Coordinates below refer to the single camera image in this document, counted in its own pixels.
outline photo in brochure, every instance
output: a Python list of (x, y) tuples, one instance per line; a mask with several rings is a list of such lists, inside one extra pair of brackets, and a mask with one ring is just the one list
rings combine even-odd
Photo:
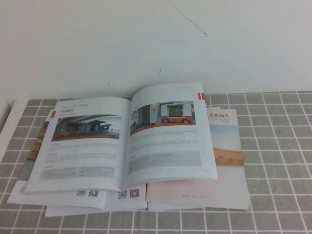
[(196, 125), (193, 101), (168, 101), (142, 106), (131, 114), (130, 136), (154, 127)]
[(119, 139), (121, 116), (89, 115), (59, 118), (52, 141), (86, 138)]

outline open brochure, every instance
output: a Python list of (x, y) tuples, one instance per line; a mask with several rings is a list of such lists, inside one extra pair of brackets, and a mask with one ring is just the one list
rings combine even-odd
[[(236, 110), (207, 108), (207, 113), (218, 180), (187, 179), (150, 183), (146, 194), (149, 211), (158, 211), (161, 207), (180, 209), (181, 205), (248, 209), (249, 195)], [(155, 203), (168, 205), (157, 207)]]
[(82, 206), (101, 208), (104, 205), (106, 196), (105, 191), (68, 191), (68, 192), (46, 192), (46, 193), (26, 193), (25, 187), (27, 185), (29, 176), (34, 167), (38, 152), (41, 147), (42, 139), (45, 135), (50, 117), (50, 111), (44, 126), (30, 152), (25, 165), (16, 181), (14, 188), (9, 196), (8, 203), (26, 204), (26, 205), (60, 205), (60, 206)]
[(140, 185), (122, 192), (107, 192), (103, 209), (72, 207), (72, 206), (47, 206), (45, 216), (82, 215), (112, 211), (133, 211), (147, 208), (145, 201), (146, 185)]
[(125, 191), (151, 182), (217, 178), (201, 84), (154, 85), (131, 101), (59, 101), (27, 192)]

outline booklet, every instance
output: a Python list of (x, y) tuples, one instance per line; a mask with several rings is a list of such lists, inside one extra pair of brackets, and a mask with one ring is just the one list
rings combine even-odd
[(197, 83), (150, 86), (131, 101), (59, 101), (25, 191), (120, 192), (184, 178), (217, 178)]
[(51, 109), (44, 126), (40, 131), (37, 141), (30, 152), (25, 165), (16, 181), (7, 203), (26, 205), (60, 205), (60, 206), (83, 206), (102, 208), (105, 201), (105, 191), (70, 191), (70, 192), (47, 192), (47, 193), (26, 193), (29, 176), (37, 159), (42, 139), (45, 135), (53, 109)]
[[(207, 108), (214, 146), (218, 180), (182, 179), (150, 183), (146, 200), (150, 203), (183, 206), (243, 209), (249, 195), (243, 166), (237, 114), (235, 109)], [(171, 205), (163, 206), (179, 209)]]
[(47, 206), (45, 217), (146, 209), (147, 202), (145, 201), (145, 195), (146, 184), (122, 192), (107, 192), (103, 209)]

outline white paper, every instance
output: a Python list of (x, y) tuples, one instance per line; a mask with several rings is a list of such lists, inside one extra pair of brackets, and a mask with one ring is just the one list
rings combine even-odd
[(133, 211), (147, 208), (145, 201), (146, 185), (141, 185), (126, 193), (123, 192), (107, 192), (103, 209), (92, 209), (84, 207), (70, 206), (47, 206), (45, 216), (61, 216), (61, 215), (82, 215), (112, 211)]

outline gray tile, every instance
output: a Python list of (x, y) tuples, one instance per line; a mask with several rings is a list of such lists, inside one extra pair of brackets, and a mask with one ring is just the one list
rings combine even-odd
[(60, 234), (83, 234), (83, 230), (60, 230)]
[(262, 104), (262, 94), (246, 94), (246, 100), (248, 104)]
[(285, 163), (304, 163), (300, 151), (282, 151)]
[(27, 139), (25, 141), (23, 150), (32, 150), (37, 139)]
[(26, 138), (30, 128), (17, 127), (12, 137)]
[(266, 178), (263, 165), (245, 165), (246, 178)]
[(302, 154), (306, 163), (312, 163), (312, 151), (303, 151)]
[(21, 150), (25, 139), (12, 138), (9, 142), (7, 150)]
[(290, 178), (310, 178), (306, 165), (286, 165)]
[(41, 128), (31, 128), (29, 131), (29, 138), (38, 138)]
[(244, 163), (262, 163), (259, 151), (243, 151)]
[(249, 194), (269, 194), (270, 189), (266, 179), (247, 179)]
[(44, 99), (42, 100), (41, 106), (55, 106), (58, 99)]
[(253, 138), (240, 139), (242, 150), (257, 150), (257, 142)]
[(288, 115), (303, 115), (303, 109), (301, 105), (285, 105), (286, 113)]
[(132, 227), (133, 212), (112, 212), (110, 228), (129, 229)]
[(42, 212), (38, 227), (39, 228), (59, 228), (61, 220), (62, 220), (61, 216), (44, 217), (44, 212)]
[(244, 94), (231, 94), (229, 95), (230, 104), (246, 104)]
[(230, 109), (236, 109), (237, 115), (244, 115), (244, 116), (248, 115), (247, 105), (234, 105), (234, 106), (231, 105)]
[(206, 213), (206, 224), (207, 230), (228, 230), (230, 228), (227, 213)]
[(41, 103), (41, 99), (37, 99), (37, 100), (33, 99), (27, 102), (27, 106), (39, 106), (40, 103)]
[(268, 114), (265, 105), (248, 105), (248, 109), (251, 116)]
[(281, 98), (279, 94), (263, 94), (263, 98), (266, 104), (281, 104)]
[(254, 137), (254, 131), (252, 127), (239, 127), (240, 137)]
[(275, 213), (254, 213), (257, 230), (279, 230)]
[(250, 195), (250, 202), (253, 211), (274, 211), (274, 204), (271, 195)]
[(33, 123), (34, 117), (21, 117), (18, 123), (20, 127), (29, 127)]
[(290, 126), (273, 127), (276, 137), (294, 137), (293, 130)]
[(0, 227), (11, 228), (14, 225), (17, 211), (1, 211), (0, 212)]
[(230, 213), (232, 230), (254, 230), (251, 213)]
[(283, 163), (281, 153), (279, 151), (261, 151), (263, 163)]
[(303, 222), (299, 213), (278, 213), (278, 219), (282, 230), (304, 230)]
[(18, 163), (25, 163), (29, 154), (30, 154), (30, 151), (21, 151), (19, 159), (18, 159)]
[(300, 97), (301, 103), (312, 103), (312, 94), (298, 94)]
[(156, 212), (135, 212), (135, 229), (156, 229)]
[(13, 168), (13, 164), (0, 164), (0, 177), (11, 177)]
[(6, 151), (1, 163), (16, 163), (20, 155), (19, 151)]
[(260, 150), (278, 150), (278, 145), (275, 138), (259, 138)]
[(13, 171), (12, 177), (19, 177), (20, 172), (21, 172), (23, 166), (24, 166), (24, 164), (17, 164), (15, 166), (14, 171)]
[(12, 203), (7, 203), (7, 200), (9, 199), (9, 194), (3, 194), (3, 198), (0, 204), (0, 209), (1, 210), (18, 210), (20, 208), (19, 204), (12, 204)]
[(239, 126), (251, 126), (252, 125), (249, 116), (237, 116), (237, 120), (238, 120)]
[(303, 213), (303, 220), (308, 230), (312, 230), (312, 213)]
[(298, 138), (302, 150), (312, 150), (312, 138)]
[(107, 228), (109, 213), (88, 214), (86, 228)]
[(312, 195), (297, 196), (301, 211), (312, 211)]
[(281, 94), (284, 104), (298, 104), (300, 103), (297, 94)]
[(303, 110), (307, 115), (312, 115), (312, 105), (302, 105)]
[(273, 126), (289, 126), (290, 125), (287, 116), (270, 116), (270, 119), (271, 119)]
[[(4, 188), (1, 188), (1, 182), (2, 182), (2, 180), (9, 180), (9, 179), (0, 179), (0, 192), (2, 192), (1, 190), (3, 189), (4, 190)], [(9, 183), (8, 183), (8, 187), (6, 188), (6, 193), (10, 193), (12, 190), (13, 190), (13, 188), (14, 188), (14, 185), (15, 185), (15, 183), (16, 183), (16, 181), (17, 181), (17, 178), (14, 178), (14, 179), (10, 179), (10, 181), (9, 181)]]
[(17, 228), (35, 228), (39, 216), (40, 211), (20, 211), (15, 226)]
[(283, 105), (267, 105), (269, 115), (285, 115), (285, 109)]
[(270, 126), (270, 120), (268, 116), (251, 116), (254, 126)]
[(227, 95), (211, 94), (211, 104), (212, 105), (227, 105), (228, 97)]
[(0, 178), (0, 193), (3, 193), (9, 179)]
[(37, 113), (38, 107), (26, 106), (22, 116), (35, 116)]
[(281, 150), (299, 150), (296, 138), (278, 138), (277, 141)]
[(184, 230), (204, 230), (204, 213), (182, 212), (182, 229)]
[(272, 127), (254, 127), (254, 132), (257, 137), (274, 137)]
[(62, 228), (83, 228), (85, 214), (64, 216)]
[(312, 181), (310, 179), (292, 179), (295, 194), (312, 194)]
[(158, 229), (180, 229), (180, 213), (158, 212)]
[(48, 116), (50, 110), (51, 110), (51, 107), (50, 107), (50, 106), (42, 106), (42, 107), (39, 107), (37, 116)]
[(274, 195), (276, 211), (296, 212), (298, 210), (297, 202), (293, 195)]
[(43, 127), (46, 117), (36, 117), (33, 126)]
[(268, 178), (288, 178), (286, 168), (283, 164), (280, 165), (265, 165)]
[(288, 116), (292, 126), (309, 125), (306, 116)]
[(269, 179), (273, 194), (293, 194), (292, 186), (286, 179)]

